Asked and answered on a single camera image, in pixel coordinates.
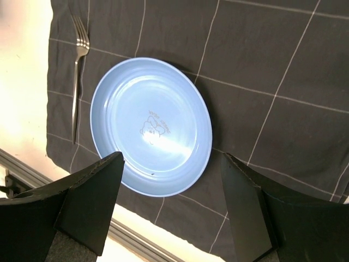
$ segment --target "tablecloth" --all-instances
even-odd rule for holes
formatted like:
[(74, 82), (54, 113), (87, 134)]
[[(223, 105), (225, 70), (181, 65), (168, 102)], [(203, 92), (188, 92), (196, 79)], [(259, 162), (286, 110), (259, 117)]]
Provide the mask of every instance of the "tablecloth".
[[(117, 203), (203, 251), (234, 261), (220, 154), (292, 189), (340, 201), (349, 181), (349, 6), (345, 0), (51, 0), (47, 155), (69, 172), (99, 159), (89, 110), (101, 77), (132, 57), (167, 61), (192, 80), (212, 120), (202, 177), (150, 198), (121, 186)], [(77, 144), (71, 13), (88, 30)]]

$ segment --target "blue plate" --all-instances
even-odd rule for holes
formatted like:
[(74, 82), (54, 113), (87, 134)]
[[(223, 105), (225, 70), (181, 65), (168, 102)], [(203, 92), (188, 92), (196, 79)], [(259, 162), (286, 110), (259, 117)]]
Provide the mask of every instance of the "blue plate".
[(212, 148), (206, 105), (178, 69), (153, 58), (117, 64), (94, 92), (91, 132), (100, 157), (121, 151), (122, 184), (151, 197), (191, 187)]

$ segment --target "silver fork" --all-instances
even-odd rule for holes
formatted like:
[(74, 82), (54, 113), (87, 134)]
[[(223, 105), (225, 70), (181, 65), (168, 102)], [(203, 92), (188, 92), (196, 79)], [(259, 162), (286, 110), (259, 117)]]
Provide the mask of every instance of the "silver fork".
[(81, 57), (87, 55), (89, 51), (89, 39), (85, 28), (81, 22), (80, 17), (72, 15), (71, 16), (75, 32), (76, 32), (76, 60), (74, 66), (74, 92), (73, 92), (73, 110), (71, 116), (71, 140), (73, 144), (76, 141), (76, 128), (77, 128), (77, 112), (79, 104), (79, 60)]

